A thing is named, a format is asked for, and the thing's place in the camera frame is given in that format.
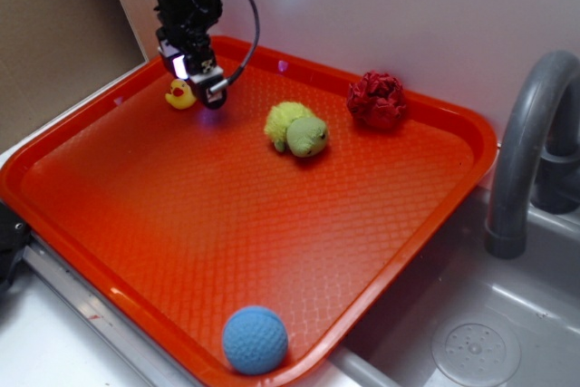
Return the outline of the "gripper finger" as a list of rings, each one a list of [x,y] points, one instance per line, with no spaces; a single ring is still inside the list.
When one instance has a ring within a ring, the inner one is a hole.
[[[174,47],[159,47],[158,50],[164,66],[175,78],[189,78],[184,54]]]
[[[218,110],[226,103],[228,84],[221,67],[190,76],[188,83],[194,96],[206,108]]]

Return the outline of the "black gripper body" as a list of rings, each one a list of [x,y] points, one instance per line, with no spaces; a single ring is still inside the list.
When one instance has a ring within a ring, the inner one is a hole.
[[[159,45],[183,54],[188,65],[215,65],[208,29],[222,15],[221,0],[157,0]]]

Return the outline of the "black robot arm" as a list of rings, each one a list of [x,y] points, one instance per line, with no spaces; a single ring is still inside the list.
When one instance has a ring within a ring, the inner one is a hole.
[[[208,31],[222,15],[221,0],[157,0],[158,51],[175,78],[185,81],[207,108],[217,110],[227,99],[213,88],[224,81]]]

